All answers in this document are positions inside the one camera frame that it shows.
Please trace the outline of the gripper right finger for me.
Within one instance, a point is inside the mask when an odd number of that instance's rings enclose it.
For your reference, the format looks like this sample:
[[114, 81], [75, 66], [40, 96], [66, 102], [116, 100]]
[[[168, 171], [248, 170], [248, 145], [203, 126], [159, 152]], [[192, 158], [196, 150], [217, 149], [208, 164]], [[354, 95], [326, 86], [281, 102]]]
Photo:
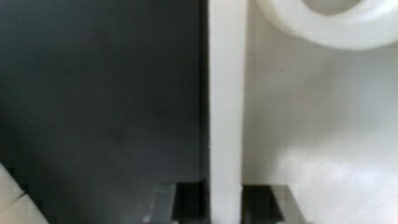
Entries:
[[240, 224], [310, 224], [287, 185], [244, 186]]

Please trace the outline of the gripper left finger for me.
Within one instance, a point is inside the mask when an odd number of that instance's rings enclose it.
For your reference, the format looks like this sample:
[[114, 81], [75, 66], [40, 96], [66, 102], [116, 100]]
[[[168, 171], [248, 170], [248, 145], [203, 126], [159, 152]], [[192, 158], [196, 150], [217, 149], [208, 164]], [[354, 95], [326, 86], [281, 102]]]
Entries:
[[143, 224], [208, 224], [207, 192], [201, 182], [162, 183], [157, 186]]

